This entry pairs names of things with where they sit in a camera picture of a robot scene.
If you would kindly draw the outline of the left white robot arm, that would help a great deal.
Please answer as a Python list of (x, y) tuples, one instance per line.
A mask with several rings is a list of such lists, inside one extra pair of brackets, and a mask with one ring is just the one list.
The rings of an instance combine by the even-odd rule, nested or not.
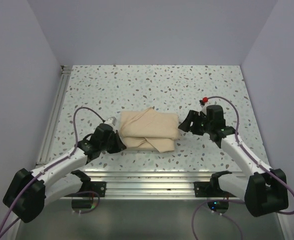
[(84, 166), (97, 159), (101, 152), (119, 153), (126, 149), (111, 117), (99, 124), (89, 139), (82, 139), (75, 148), (48, 164), (28, 171), (19, 170), (3, 203), (23, 222), (33, 221), (45, 206), (61, 197), (77, 193), (86, 196), (91, 189)]

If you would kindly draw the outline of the beige cloth mat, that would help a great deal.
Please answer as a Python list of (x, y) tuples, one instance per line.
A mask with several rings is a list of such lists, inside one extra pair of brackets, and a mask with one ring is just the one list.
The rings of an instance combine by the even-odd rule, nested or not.
[(178, 125), (175, 113), (158, 112), (151, 107), (144, 111), (123, 111), (119, 134), (128, 150), (173, 152), (180, 137)]

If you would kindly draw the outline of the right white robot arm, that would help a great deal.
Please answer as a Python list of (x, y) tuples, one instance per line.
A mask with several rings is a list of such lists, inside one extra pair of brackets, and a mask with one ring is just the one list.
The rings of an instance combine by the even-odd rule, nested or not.
[(254, 217), (288, 208), (285, 173), (256, 158), (241, 141), (237, 129), (226, 125), (220, 105), (209, 105), (201, 111), (190, 110), (178, 128), (198, 136), (208, 134), (210, 140), (227, 153), (246, 176), (246, 179), (241, 179), (228, 170), (213, 173), (207, 187), (201, 187), (207, 196), (230, 193), (243, 200)]

